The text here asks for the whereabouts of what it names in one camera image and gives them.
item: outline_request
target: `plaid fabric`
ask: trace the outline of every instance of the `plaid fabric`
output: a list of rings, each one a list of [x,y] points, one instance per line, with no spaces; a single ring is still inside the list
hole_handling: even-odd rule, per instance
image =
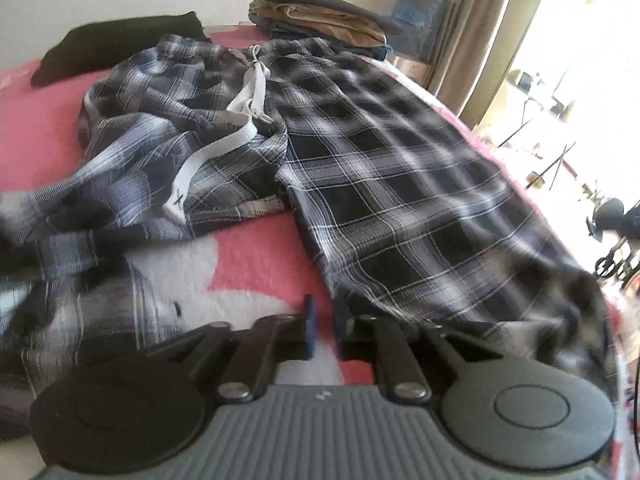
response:
[[[87,92],[82,168],[0,202],[0,280],[9,287],[1,351],[33,349],[29,331],[7,335],[24,312],[16,287],[25,282],[30,290],[76,282],[145,240],[190,239],[291,207],[334,297],[447,323],[614,395],[607,309],[594,279],[453,126],[376,67],[318,38],[262,45],[273,123],[256,121],[247,145],[200,167],[185,224],[163,217],[185,160],[237,129],[219,110],[242,88],[248,58],[167,36]],[[121,323],[132,329],[130,305],[98,309],[110,313],[99,314],[103,333]],[[73,355],[81,339],[65,333],[50,343]]]
[[[126,262],[64,280],[0,284],[0,440],[27,425],[34,397],[77,365],[184,330],[173,304]]]

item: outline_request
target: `curtain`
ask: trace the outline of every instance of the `curtain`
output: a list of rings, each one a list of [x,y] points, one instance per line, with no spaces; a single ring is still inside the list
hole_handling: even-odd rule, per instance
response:
[[[425,87],[456,115],[474,90],[509,0],[450,0]]]

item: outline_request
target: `metal screw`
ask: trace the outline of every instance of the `metal screw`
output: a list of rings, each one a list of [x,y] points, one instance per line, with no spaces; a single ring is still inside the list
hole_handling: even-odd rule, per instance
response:
[[[209,323],[209,326],[212,328],[229,328],[231,327],[231,323],[227,323],[226,321],[214,321],[213,323]]]
[[[418,383],[399,383],[394,387],[394,393],[401,399],[418,400],[427,394],[427,389]]]
[[[249,387],[242,383],[223,383],[218,387],[221,397],[228,400],[244,399],[250,393]]]

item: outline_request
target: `bed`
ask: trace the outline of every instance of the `bed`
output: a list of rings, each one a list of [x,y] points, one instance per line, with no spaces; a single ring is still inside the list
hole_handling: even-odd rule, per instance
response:
[[[245,48],[263,41],[256,27],[212,28],[214,43]],[[495,162],[490,150],[449,110],[388,62],[374,62],[426,101],[453,124],[475,150]],[[72,173],[82,157],[76,136],[79,103],[106,72],[90,73],[42,88],[31,89],[29,79],[37,61],[0,75],[0,192],[31,189],[56,182]],[[526,192],[511,179],[516,190]],[[318,302],[320,341],[310,362],[280,366],[279,383],[367,384],[369,367],[340,362],[332,337],[330,295],[300,241],[292,214],[282,213],[242,222],[193,242],[165,244],[149,253],[132,251],[129,259],[151,280],[156,292],[181,306],[186,324],[196,327],[226,320],[248,328],[269,314],[302,308],[305,294]],[[626,412],[626,370],[618,359],[617,427],[612,451],[613,478],[631,478],[633,445]],[[0,445],[2,478],[31,478],[42,467],[32,441],[22,438]]]

